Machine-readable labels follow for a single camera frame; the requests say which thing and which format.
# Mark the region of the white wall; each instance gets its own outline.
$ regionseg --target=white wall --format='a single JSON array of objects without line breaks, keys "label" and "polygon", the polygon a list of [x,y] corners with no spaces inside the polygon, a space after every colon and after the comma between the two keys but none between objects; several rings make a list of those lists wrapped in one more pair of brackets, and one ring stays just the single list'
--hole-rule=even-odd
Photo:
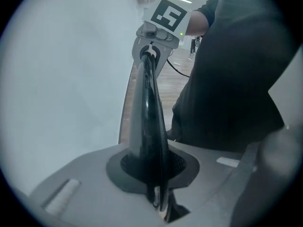
[{"label": "white wall", "polygon": [[137,20],[137,25],[138,27],[143,24],[143,14],[144,14],[144,9],[149,8],[150,4],[149,3],[144,3],[144,4],[139,4],[138,5],[138,20]]},{"label": "white wall", "polygon": [[25,194],[118,143],[135,0],[25,0],[0,42],[1,167]]},{"label": "white wall", "polygon": [[303,123],[303,45],[269,94],[286,125]]}]

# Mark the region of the black rubber base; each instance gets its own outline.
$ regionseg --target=black rubber base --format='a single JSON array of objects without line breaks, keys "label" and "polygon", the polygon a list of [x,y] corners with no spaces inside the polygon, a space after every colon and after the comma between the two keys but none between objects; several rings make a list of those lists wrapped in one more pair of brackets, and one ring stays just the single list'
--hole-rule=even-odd
[{"label": "black rubber base", "polygon": [[[168,188],[175,189],[189,186],[199,172],[200,164],[198,160],[192,155],[170,145],[169,154],[171,173],[169,175]],[[130,165],[128,149],[113,155],[106,166],[109,179],[125,192],[147,195],[148,184],[144,179],[136,177],[136,172]]]}]

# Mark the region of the white label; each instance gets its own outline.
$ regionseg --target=white label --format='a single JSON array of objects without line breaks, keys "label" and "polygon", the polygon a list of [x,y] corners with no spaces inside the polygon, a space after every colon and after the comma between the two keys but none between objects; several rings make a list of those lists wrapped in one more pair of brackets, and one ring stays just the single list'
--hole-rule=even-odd
[{"label": "white label", "polygon": [[71,198],[80,186],[80,182],[75,179],[69,179],[64,187],[45,207],[45,211],[56,217],[60,217],[66,210]]},{"label": "white label", "polygon": [[237,167],[240,161],[235,159],[220,157],[217,159],[217,162],[226,166]]}]

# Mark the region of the dark gray shirt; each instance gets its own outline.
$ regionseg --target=dark gray shirt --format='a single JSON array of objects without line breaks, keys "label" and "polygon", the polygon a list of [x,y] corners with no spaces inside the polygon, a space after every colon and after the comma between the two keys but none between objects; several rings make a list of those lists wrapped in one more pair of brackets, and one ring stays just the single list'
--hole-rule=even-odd
[{"label": "dark gray shirt", "polygon": [[243,151],[283,127],[268,90],[298,44],[272,0],[209,0],[210,25],[173,107],[171,135],[185,144]]}]

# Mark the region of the gray plastic surface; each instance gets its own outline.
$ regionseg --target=gray plastic surface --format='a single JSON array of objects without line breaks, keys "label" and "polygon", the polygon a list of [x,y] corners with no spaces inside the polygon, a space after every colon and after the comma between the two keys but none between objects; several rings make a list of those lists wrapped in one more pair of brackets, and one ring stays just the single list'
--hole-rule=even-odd
[{"label": "gray plastic surface", "polygon": [[232,174],[222,184],[221,188],[210,196],[207,202],[202,203],[200,208],[168,226],[228,227],[235,204],[250,178],[257,151],[258,143],[249,144],[238,167],[232,171]]},{"label": "gray plastic surface", "polygon": [[[219,157],[240,159],[238,153],[196,148],[169,140],[169,144],[195,156],[200,172],[187,188],[175,189],[178,204],[190,214],[170,226],[228,226],[234,204],[243,192],[254,163],[256,146],[249,146],[237,168],[217,163]],[[66,179],[82,184],[62,220],[79,227],[164,226],[144,195],[123,192],[106,174],[109,158],[126,148],[121,144],[85,154],[44,180],[30,195],[41,205]]]},{"label": "gray plastic surface", "polygon": [[25,209],[43,226],[46,227],[75,227],[74,225],[70,225],[57,217],[54,217],[47,212],[45,212],[37,203],[35,203],[32,199],[28,198],[24,193],[17,189],[12,189],[15,196],[22,203]]},{"label": "gray plastic surface", "polygon": [[107,177],[109,158],[126,148],[120,144],[85,154],[44,180],[30,195],[41,205],[66,179],[81,182],[61,219],[79,227],[154,227],[163,220],[144,195],[118,189]]},{"label": "gray plastic surface", "polygon": [[[138,28],[138,30],[136,32],[137,37],[149,40],[150,42],[157,42],[157,43],[160,43],[162,45],[166,45],[167,47],[172,48],[172,49],[177,49],[178,46],[179,46],[179,41],[180,40],[177,37],[173,36],[171,33],[164,30],[164,29],[157,28],[156,38],[153,38],[153,39],[152,38],[146,38],[144,36],[144,32],[145,31],[144,31],[144,24],[143,24]],[[161,37],[161,34],[163,34],[163,33],[164,34],[167,33],[168,37],[166,39],[159,38],[159,37]]]},{"label": "gray plastic surface", "polygon": [[183,205],[189,211],[194,211],[203,205],[231,175],[234,167],[217,163],[220,157],[241,159],[240,153],[202,149],[198,147],[169,141],[169,144],[195,156],[199,161],[200,171],[187,188],[175,189],[176,202]]}]

